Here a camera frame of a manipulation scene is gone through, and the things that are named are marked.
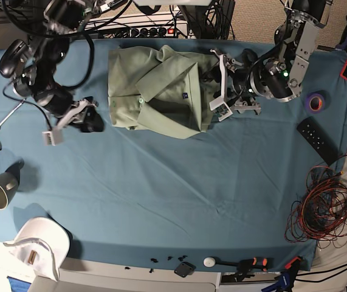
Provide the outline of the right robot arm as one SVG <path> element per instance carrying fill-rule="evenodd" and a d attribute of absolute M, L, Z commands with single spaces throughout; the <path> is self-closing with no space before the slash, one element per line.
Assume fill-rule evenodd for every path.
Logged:
<path fill-rule="evenodd" d="M 32 97 L 33 105 L 45 116 L 51 114 L 59 126 L 70 125 L 82 133 L 105 129 L 103 119 L 96 111 L 97 102 L 92 97 L 75 101 L 72 95 L 91 75 L 95 57 L 90 37 L 93 29 L 86 29 L 85 26 L 93 16 L 101 13 L 102 5 L 102 1 L 50 1 L 43 11 L 40 30 L 26 31 L 33 36 L 32 42 L 14 41 L 0 61 L 1 75 L 10 79 L 22 103 Z M 88 68 L 77 84 L 62 86 L 55 81 L 54 74 L 75 36 L 83 36 L 88 42 Z"/>

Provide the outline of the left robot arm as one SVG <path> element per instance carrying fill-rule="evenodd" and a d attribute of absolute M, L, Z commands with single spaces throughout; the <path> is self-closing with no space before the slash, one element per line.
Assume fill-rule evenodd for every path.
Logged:
<path fill-rule="evenodd" d="M 286 103 L 301 95 L 309 58 L 319 30 L 327 25 L 332 1 L 285 1 L 283 5 L 286 20 L 277 28 L 275 45 L 268 52 L 259 56 L 244 49 L 238 61 L 218 49 L 211 50 L 218 62 L 205 79 L 220 73 L 216 81 L 221 88 L 209 103 L 220 121 L 235 111 L 260 114 L 259 97 Z"/>

